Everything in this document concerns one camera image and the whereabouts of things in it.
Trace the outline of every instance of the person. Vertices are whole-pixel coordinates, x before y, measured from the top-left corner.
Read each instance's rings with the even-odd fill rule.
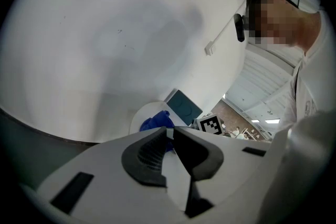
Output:
[[[239,126],[236,127],[236,130],[229,131],[231,137],[237,137],[239,135]]]
[[[223,135],[225,134],[225,124],[224,124],[224,121],[221,119],[221,118],[219,118],[219,120],[220,120],[220,122],[221,122],[221,124],[222,124],[222,127],[223,127]]]
[[[238,134],[237,139],[246,139],[248,140],[247,134]]]
[[[317,111],[336,108],[336,38],[325,11],[307,13],[290,0],[247,0],[246,27],[256,44],[263,39],[303,50],[278,130]]]

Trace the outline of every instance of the blue cloth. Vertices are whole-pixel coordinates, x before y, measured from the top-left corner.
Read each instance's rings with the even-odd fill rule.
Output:
[[[160,111],[154,117],[145,120],[140,127],[140,132],[166,126],[167,128],[173,128],[175,125],[172,120],[169,118],[169,112],[166,110]]]

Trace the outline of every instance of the white wall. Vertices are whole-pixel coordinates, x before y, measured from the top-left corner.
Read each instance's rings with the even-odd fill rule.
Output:
[[[174,88],[207,113],[243,66],[231,20],[242,2],[16,0],[1,33],[0,106],[87,142],[128,134],[135,112]]]

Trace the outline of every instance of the white shirt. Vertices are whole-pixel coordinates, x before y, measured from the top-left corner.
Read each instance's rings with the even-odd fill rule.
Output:
[[[237,135],[239,134],[238,130],[234,130],[233,132],[230,133],[231,137],[237,137]]]
[[[237,139],[248,139],[248,138],[245,138],[245,136],[243,134],[239,134],[236,138]]]
[[[321,30],[311,48],[303,55],[295,97],[296,73],[286,96],[286,108],[278,130],[283,130],[317,111],[336,108],[336,38],[325,11],[320,11]]]

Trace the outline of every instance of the black rectangular slot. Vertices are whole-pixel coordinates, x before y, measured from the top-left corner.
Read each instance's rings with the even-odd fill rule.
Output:
[[[51,201],[51,204],[66,214],[69,214],[75,206],[80,196],[93,179],[93,175],[78,173],[57,196]]]
[[[260,156],[260,157],[263,157],[266,154],[266,151],[258,150],[256,148],[252,148],[252,147],[246,147],[246,148],[243,149],[243,151],[247,152],[247,153],[250,153],[250,154],[253,154],[253,155]]]

